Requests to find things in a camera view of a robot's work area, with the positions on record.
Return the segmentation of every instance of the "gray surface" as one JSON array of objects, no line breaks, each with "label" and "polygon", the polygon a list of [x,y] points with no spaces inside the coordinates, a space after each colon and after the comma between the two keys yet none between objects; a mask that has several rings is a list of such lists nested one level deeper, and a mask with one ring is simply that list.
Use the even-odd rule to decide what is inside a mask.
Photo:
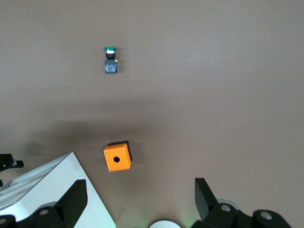
[{"label": "gray surface", "polygon": [[[195,177],[302,227],[303,24],[302,0],[2,0],[0,151],[26,168],[1,178],[74,150],[117,228],[189,227]],[[125,139],[133,165],[109,173]]]}]

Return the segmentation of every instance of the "silver bolt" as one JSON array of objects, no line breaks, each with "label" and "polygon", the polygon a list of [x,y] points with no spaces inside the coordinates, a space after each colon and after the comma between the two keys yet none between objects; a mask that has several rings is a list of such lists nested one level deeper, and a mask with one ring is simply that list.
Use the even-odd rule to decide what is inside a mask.
[{"label": "silver bolt", "polygon": [[42,211],[39,212],[39,215],[46,215],[48,214],[48,210],[47,209],[44,209]]},{"label": "silver bolt", "polygon": [[269,213],[266,212],[266,211],[262,211],[262,212],[261,212],[261,216],[262,216],[263,218],[267,219],[267,220],[272,220],[271,214],[269,214]]},{"label": "silver bolt", "polygon": [[227,212],[231,211],[231,208],[230,208],[228,205],[226,205],[226,204],[223,204],[220,208],[221,208],[223,211],[227,211]]},{"label": "silver bolt", "polygon": [[6,221],[7,221],[7,219],[6,219],[6,218],[1,218],[1,219],[0,219],[0,225],[2,225],[2,224],[4,224],[4,223],[6,223]]}]

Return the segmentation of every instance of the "orange box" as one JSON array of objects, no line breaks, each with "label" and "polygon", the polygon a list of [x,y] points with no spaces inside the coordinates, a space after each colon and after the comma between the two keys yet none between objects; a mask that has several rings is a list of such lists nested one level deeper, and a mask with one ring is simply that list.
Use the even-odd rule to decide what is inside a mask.
[{"label": "orange box", "polygon": [[132,155],[128,141],[108,144],[104,155],[110,172],[128,170],[131,167]]}]

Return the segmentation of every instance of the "green cap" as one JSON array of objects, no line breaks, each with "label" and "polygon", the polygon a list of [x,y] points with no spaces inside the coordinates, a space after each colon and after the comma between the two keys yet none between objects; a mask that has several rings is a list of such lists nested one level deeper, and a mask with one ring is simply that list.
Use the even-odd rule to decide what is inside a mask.
[{"label": "green cap", "polygon": [[106,47],[105,47],[105,50],[106,50],[106,51],[115,51],[115,50],[116,50],[116,47],[113,47],[113,46],[106,46]]}]

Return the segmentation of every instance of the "orange box front face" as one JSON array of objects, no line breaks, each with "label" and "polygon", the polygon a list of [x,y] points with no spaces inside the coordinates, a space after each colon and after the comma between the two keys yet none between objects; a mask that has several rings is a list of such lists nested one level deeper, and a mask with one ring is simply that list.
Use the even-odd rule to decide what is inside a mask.
[{"label": "orange box front face", "polygon": [[107,146],[104,149],[104,155],[110,172],[128,170],[131,166],[131,158],[126,143]]}]

